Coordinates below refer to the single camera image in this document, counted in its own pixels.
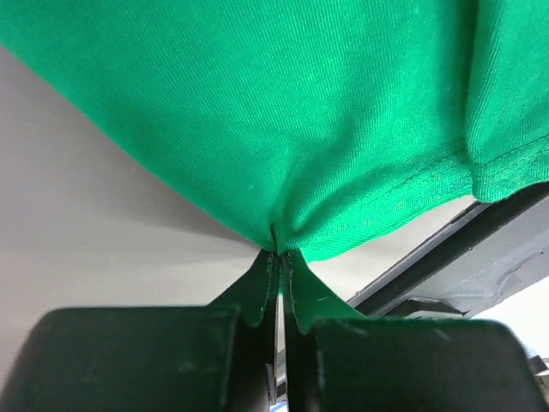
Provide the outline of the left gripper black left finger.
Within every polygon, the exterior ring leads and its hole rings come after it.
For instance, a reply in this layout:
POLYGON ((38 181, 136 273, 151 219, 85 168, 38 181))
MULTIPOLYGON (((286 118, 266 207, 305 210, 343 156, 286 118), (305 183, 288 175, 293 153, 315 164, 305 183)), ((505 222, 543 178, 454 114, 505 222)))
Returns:
POLYGON ((31 329, 4 411, 267 411, 276 400, 277 257, 205 306, 62 308, 31 329))

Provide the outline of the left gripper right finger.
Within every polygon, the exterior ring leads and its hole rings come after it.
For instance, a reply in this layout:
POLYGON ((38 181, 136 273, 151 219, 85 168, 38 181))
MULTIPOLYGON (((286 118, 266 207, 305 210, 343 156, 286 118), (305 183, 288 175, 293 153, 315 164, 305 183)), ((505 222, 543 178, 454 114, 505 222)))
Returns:
POLYGON ((281 257, 291 411, 545 411, 502 324, 367 317, 294 251, 281 257))

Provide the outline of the green t shirt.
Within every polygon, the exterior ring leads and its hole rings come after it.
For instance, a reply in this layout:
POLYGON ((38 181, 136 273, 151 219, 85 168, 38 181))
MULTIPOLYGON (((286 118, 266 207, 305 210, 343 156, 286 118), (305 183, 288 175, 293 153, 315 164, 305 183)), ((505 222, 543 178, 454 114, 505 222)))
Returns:
POLYGON ((1 42, 270 251, 548 179, 545 1, 4 1, 1 42))

